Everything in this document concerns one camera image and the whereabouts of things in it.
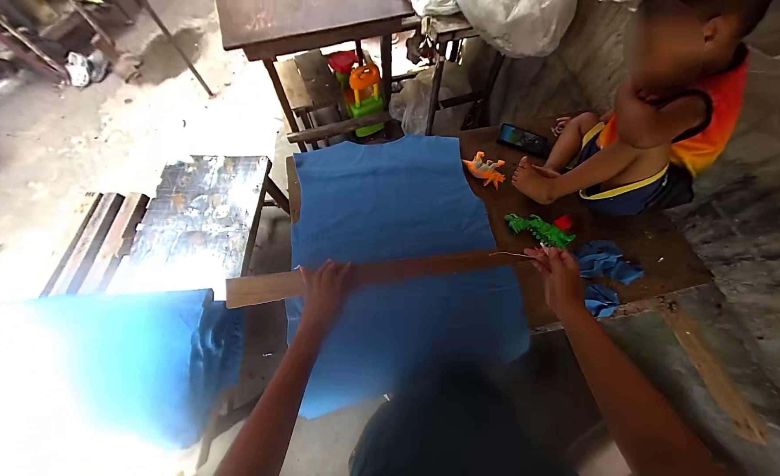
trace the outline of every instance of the orange tank top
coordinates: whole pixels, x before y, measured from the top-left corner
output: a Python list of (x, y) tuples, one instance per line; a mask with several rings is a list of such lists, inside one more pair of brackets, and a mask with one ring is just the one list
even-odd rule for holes
[[(710, 123), (698, 134), (672, 144), (673, 164), (685, 167), (693, 177), (716, 161), (725, 149), (739, 113), (743, 108), (743, 90), (745, 75), (749, 70), (749, 57), (733, 70), (712, 74), (695, 84), (691, 89), (705, 92), (713, 102)], [(599, 134), (597, 144), (602, 149), (612, 144), (617, 137), (616, 114)]]

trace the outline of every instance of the colorful plastic toy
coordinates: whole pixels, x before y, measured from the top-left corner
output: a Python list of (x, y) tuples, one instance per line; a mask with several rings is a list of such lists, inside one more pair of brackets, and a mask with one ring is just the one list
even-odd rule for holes
[(349, 75), (357, 62), (358, 53), (351, 50), (335, 52), (328, 59), (328, 65), (332, 67), (334, 78), (340, 83), (342, 91), (349, 89)]
[[(382, 82), (382, 76), (375, 63), (365, 64), (352, 71), (352, 74), (349, 75), (349, 86), (352, 88), (353, 94), (352, 96), (344, 94), (346, 109), (352, 119), (384, 111), (384, 100), (378, 91), (380, 82)], [(383, 128), (383, 123), (367, 125), (355, 130), (354, 134), (358, 137), (365, 137)]]
[(574, 234), (564, 233), (557, 226), (547, 223), (537, 215), (532, 215), (530, 219), (524, 219), (516, 213), (511, 213), (505, 215), (504, 219), (508, 221), (508, 226), (514, 233), (530, 231), (534, 238), (546, 246), (566, 249), (566, 245), (575, 239)]
[(474, 159), (464, 160), (464, 164), (472, 176), (486, 179), (484, 180), (484, 186), (492, 183), (494, 187), (496, 187), (496, 190), (498, 190), (498, 185), (504, 181), (504, 174), (500, 174), (496, 171), (497, 167), (504, 165), (503, 160), (499, 160), (498, 162), (488, 160), (484, 162), (484, 153), (479, 151)]
[(570, 228), (575, 226), (575, 222), (572, 221), (569, 215), (564, 215), (563, 217), (554, 220), (552, 224), (557, 226), (559, 229), (563, 231), (569, 230)]

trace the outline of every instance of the smartphone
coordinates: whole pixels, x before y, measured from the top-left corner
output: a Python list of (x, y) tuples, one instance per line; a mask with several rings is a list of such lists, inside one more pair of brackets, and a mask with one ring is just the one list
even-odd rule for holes
[(529, 154), (546, 157), (548, 145), (546, 137), (536, 135), (528, 130), (520, 129), (515, 125), (502, 124), (496, 142), (508, 147), (513, 147), (514, 149), (520, 149)]

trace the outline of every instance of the green toy dinosaur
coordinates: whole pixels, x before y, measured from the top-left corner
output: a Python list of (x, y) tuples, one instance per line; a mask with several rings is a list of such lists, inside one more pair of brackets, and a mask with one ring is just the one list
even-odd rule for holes
[(505, 215), (504, 219), (508, 221), (508, 226), (514, 233), (530, 231), (534, 238), (546, 246), (566, 249), (566, 245), (575, 239), (574, 234), (564, 233), (557, 226), (546, 223), (537, 215), (532, 215), (530, 219), (524, 219), (516, 213), (511, 213)]

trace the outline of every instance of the child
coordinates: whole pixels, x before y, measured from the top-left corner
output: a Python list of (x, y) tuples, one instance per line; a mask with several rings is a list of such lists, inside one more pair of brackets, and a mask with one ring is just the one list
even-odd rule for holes
[[(741, 39), (770, 2), (645, 0), (634, 68), (612, 117), (569, 120), (546, 164), (523, 157), (513, 185), (543, 204), (578, 191), (588, 208), (614, 216), (692, 201), (693, 177), (734, 131), (748, 70)], [(574, 157), (575, 167), (561, 175)]]

